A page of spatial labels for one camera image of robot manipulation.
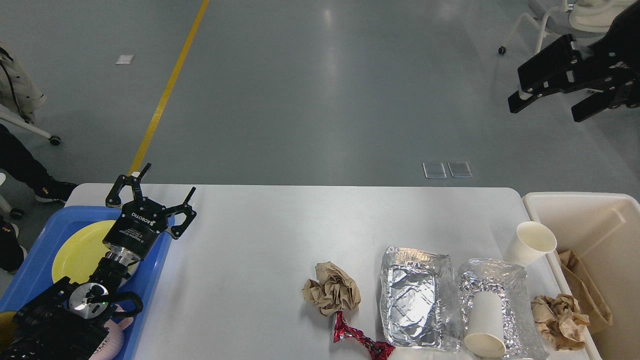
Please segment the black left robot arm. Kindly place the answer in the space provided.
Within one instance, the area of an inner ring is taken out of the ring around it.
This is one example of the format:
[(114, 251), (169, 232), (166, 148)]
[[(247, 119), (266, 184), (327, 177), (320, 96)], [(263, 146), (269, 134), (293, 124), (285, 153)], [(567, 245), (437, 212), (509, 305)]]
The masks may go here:
[(137, 293), (121, 290), (122, 282), (162, 234), (179, 239), (197, 216), (190, 205), (195, 187), (171, 207), (144, 196), (141, 181), (150, 168), (115, 180), (105, 205), (120, 214), (103, 237), (105, 255), (87, 281), (63, 276), (14, 314), (14, 340), (2, 350), (3, 360), (88, 360), (109, 335), (108, 321), (144, 310)]

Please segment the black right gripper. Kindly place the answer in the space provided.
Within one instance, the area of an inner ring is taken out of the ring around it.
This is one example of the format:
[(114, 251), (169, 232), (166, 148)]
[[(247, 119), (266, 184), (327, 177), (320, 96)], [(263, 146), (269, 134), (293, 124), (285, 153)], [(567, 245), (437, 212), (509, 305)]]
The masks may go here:
[(640, 5), (622, 11), (583, 55), (572, 34), (562, 35), (518, 68), (519, 90), (507, 99), (517, 114), (536, 100), (583, 89), (595, 91), (571, 108), (576, 123), (625, 105), (639, 107)]

